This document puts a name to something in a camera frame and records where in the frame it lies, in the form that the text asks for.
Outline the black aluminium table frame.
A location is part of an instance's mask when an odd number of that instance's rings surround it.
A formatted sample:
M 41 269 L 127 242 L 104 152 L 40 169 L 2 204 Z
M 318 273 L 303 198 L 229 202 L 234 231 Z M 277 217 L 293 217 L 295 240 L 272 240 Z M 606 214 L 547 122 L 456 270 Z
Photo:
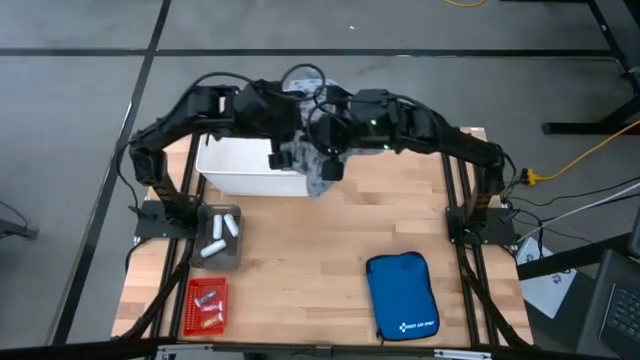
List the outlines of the black aluminium table frame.
M 232 196 L 206 185 L 209 204 L 243 215 L 240 266 L 223 273 L 233 345 L 378 345 L 366 261 L 420 253 L 440 327 L 426 347 L 471 343 L 457 251 L 445 210 L 463 199 L 458 167 L 440 155 L 385 152 L 351 158 L 344 179 L 316 199 Z

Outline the grey patterned cloth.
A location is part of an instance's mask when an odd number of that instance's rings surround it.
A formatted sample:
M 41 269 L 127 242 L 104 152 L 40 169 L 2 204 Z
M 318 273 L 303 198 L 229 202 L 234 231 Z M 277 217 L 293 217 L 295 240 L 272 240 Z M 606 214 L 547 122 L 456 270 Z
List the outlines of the grey patterned cloth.
M 321 178 L 321 165 L 327 157 L 306 138 L 307 130 L 319 117 L 319 112 L 311 114 L 316 105 L 314 99 L 324 99 L 324 95 L 319 95 L 318 91 L 326 85 L 338 83 L 328 79 L 324 71 L 313 64 L 299 64 L 288 69 L 281 77 L 281 82 L 283 90 L 293 92 L 294 97 L 298 99 L 300 127 L 294 131 L 293 139 L 284 141 L 278 149 L 291 156 L 291 164 L 285 169 L 303 175 L 308 196 L 317 198 L 327 192 L 334 181 Z

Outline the black desk leg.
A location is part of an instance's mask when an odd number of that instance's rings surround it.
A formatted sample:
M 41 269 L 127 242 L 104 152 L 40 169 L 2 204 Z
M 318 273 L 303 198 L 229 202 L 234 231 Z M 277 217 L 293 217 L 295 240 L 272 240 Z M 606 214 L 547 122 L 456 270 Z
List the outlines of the black desk leg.
M 640 120 L 640 65 L 632 67 L 617 40 L 614 30 L 597 5 L 596 0 L 570 0 L 585 3 L 591 11 L 608 47 L 608 55 L 620 66 L 620 78 L 632 89 L 632 97 L 623 105 L 595 122 L 546 122 L 542 131 L 547 135 L 628 135 L 640 136 L 640 123 L 634 125 L 631 117 Z
M 631 234 L 625 233 L 518 265 L 518 276 L 520 280 L 528 280 L 599 263 L 606 250 L 640 260 L 640 252 L 632 249 Z

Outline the black stand foot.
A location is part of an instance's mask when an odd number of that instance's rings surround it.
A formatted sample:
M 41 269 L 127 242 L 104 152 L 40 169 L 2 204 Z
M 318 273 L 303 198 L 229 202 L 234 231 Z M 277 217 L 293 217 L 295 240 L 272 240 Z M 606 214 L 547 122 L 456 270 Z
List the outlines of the black stand foot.
M 19 225 L 15 222 L 0 218 L 0 239 L 9 236 L 18 236 L 28 240 L 35 240 L 37 238 L 39 231 L 29 226 L 26 217 L 22 213 L 4 201 L 0 200 L 0 205 L 13 212 L 22 220 L 22 225 Z

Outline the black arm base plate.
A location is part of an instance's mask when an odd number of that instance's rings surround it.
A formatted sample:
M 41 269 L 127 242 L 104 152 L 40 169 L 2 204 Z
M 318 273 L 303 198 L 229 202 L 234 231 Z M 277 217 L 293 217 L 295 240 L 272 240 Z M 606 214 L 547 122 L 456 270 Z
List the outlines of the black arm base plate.
M 506 208 L 487 208 L 466 214 L 463 207 L 445 211 L 449 237 L 463 245 L 510 245 L 516 240 L 512 215 Z
M 195 238 L 198 229 L 198 207 L 167 211 L 161 201 L 145 201 L 134 235 L 140 238 Z

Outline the black laptop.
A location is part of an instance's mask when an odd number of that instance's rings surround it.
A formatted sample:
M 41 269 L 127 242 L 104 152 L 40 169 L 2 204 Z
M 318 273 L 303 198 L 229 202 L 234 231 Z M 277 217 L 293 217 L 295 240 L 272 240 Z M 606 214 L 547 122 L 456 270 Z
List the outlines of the black laptop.
M 640 360 L 640 263 L 613 250 L 604 253 L 577 352 Z

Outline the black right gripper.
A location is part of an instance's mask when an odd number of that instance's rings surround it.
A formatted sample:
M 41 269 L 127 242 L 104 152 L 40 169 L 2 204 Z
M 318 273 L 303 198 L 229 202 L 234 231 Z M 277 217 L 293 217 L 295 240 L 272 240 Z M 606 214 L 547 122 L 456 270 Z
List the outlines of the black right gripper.
M 327 157 L 321 165 L 320 175 L 325 181 L 340 181 L 344 175 L 344 161 L 340 156 L 347 150 L 351 119 L 348 115 L 350 93 L 338 85 L 326 85 L 318 91 L 324 99 L 314 99 L 311 114 L 319 117 L 311 125 L 314 147 Z

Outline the dark translucent plastic bin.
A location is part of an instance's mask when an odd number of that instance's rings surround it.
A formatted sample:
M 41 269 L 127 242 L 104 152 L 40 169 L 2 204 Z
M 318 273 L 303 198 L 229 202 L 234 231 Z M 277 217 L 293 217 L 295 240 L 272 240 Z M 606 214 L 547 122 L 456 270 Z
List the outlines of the dark translucent plastic bin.
M 209 257 L 202 258 L 200 250 L 213 243 L 212 226 L 213 217 L 219 214 L 232 214 L 239 225 L 240 233 L 238 237 L 233 237 L 223 220 L 223 235 L 227 243 L 225 250 Z M 194 268 L 202 268 L 210 271 L 233 271 L 237 269 L 241 262 L 242 241 L 243 241 L 243 217 L 237 205 L 203 205 L 198 210 L 198 229 L 194 249 L 190 259 L 190 264 Z

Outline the white box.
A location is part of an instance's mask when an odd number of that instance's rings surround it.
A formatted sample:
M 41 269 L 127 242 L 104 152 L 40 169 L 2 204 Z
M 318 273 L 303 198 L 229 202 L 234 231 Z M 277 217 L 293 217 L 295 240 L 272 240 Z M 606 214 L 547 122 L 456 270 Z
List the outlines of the white box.
M 539 250 L 538 241 L 529 237 L 521 244 L 516 254 L 516 264 L 524 265 L 539 260 L 540 256 L 547 257 L 551 255 L 552 252 L 546 247 L 542 247 L 542 250 Z M 554 319 L 576 275 L 577 271 L 570 269 L 521 280 L 520 284 L 524 300 L 548 318 Z

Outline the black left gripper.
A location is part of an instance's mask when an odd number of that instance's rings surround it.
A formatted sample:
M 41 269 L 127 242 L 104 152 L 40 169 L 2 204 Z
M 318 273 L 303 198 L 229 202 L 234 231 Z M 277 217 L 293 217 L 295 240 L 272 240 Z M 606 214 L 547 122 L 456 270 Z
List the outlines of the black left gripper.
M 234 98 L 235 135 L 240 138 L 268 139 L 271 169 L 293 166 L 290 150 L 282 150 L 294 139 L 300 125 L 300 112 L 294 99 L 296 91 L 284 91 L 281 81 L 257 81 L 246 85 Z

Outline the black overhead frame bar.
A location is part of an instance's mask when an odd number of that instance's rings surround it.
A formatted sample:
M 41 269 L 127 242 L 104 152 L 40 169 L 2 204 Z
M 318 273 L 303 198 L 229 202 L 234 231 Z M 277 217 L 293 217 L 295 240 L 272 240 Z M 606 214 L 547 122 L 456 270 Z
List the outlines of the black overhead frame bar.
M 211 345 L 214 352 L 242 353 L 287 353 L 291 355 L 311 355 L 333 357 L 340 355 L 397 355 L 415 357 L 434 357 L 435 349 L 470 350 L 488 352 L 493 360 L 620 360 L 607 357 L 564 353 L 541 350 L 536 347 L 507 347 L 480 344 L 468 348 L 456 347 L 407 347 L 392 346 L 388 343 L 375 346 L 354 345 L 291 345 L 234 342 L 181 342 L 170 337 L 145 339 L 117 339 L 101 342 L 58 344 L 39 347 L 0 349 L 0 359 L 40 360 L 40 359 L 80 359 L 95 357 L 105 360 L 126 360 L 138 357 L 154 356 L 157 348 L 174 344 Z

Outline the white perforated plastic basket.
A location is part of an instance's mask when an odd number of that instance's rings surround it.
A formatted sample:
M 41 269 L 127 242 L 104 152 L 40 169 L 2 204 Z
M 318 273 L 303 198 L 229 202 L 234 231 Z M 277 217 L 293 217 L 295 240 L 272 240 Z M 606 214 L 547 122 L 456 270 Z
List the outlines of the white perforated plastic basket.
M 200 137 L 196 170 L 227 195 L 307 197 L 306 177 L 295 171 L 271 170 L 268 140 Z

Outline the red mesh plastic basket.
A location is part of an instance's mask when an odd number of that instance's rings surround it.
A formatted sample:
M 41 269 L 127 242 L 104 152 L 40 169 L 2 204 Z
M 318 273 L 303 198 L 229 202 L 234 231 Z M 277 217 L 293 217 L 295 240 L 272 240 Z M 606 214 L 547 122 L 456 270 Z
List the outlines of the red mesh plastic basket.
M 201 328 L 201 321 L 211 317 L 217 313 L 206 312 L 203 313 L 199 310 L 194 303 L 194 299 L 200 297 L 211 290 L 217 291 L 217 296 L 212 299 L 210 303 L 216 303 L 218 301 L 224 302 L 224 311 L 221 312 L 224 316 L 224 323 L 219 324 L 209 329 Z M 218 278 L 193 278 L 190 279 L 187 285 L 186 298 L 183 312 L 183 335 L 190 336 L 216 336 L 221 335 L 225 331 L 226 318 L 229 307 L 227 305 L 227 281 L 224 277 Z

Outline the blue first aid pouch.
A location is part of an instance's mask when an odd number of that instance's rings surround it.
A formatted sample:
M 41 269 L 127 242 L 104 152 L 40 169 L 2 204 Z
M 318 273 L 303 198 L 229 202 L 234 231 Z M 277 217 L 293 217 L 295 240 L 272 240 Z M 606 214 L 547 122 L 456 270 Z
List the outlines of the blue first aid pouch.
M 379 339 L 401 342 L 438 333 L 440 316 L 429 267 L 420 253 L 372 257 L 365 274 Z

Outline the white gauze roll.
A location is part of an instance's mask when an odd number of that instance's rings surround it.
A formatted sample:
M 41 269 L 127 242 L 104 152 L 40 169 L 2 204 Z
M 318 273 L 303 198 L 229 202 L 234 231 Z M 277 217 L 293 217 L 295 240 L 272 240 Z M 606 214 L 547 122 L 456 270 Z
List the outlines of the white gauze roll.
M 223 250 L 225 250 L 227 247 L 227 243 L 224 239 L 220 239 L 217 241 L 214 241 L 213 243 L 203 247 L 200 250 L 200 256 L 202 258 L 209 258 Z

